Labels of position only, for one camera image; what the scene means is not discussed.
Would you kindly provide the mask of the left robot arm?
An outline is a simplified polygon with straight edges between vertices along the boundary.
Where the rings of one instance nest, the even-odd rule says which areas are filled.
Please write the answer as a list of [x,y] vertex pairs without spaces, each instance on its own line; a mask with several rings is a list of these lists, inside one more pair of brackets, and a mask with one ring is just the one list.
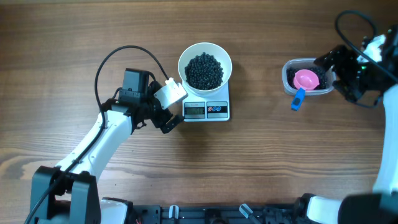
[[149,81],[153,74],[128,68],[123,85],[99,106],[95,125],[77,147],[55,167],[34,173],[26,223],[140,223],[133,203],[99,198],[97,183],[116,149],[147,119],[164,134],[184,118],[169,106],[184,99],[181,83]]

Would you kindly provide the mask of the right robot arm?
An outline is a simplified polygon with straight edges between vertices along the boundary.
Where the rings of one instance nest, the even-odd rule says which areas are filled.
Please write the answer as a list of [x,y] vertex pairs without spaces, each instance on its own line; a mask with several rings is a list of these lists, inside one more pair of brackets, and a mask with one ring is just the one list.
[[343,200],[305,194],[297,200],[295,218],[314,223],[397,223],[397,26],[386,35],[365,38],[361,48],[345,40],[313,64],[338,76],[332,85],[350,103],[358,104],[367,91],[378,91],[374,105],[384,105],[384,144],[371,193]]

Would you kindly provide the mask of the pink scoop blue handle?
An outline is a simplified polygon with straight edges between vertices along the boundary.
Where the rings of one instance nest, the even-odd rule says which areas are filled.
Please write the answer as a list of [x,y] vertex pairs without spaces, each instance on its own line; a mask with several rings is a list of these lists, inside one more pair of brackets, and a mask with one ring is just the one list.
[[320,84],[320,81],[316,73],[311,70],[301,69],[295,73],[293,84],[297,92],[291,103],[291,109],[298,111],[305,99],[305,92],[314,90]]

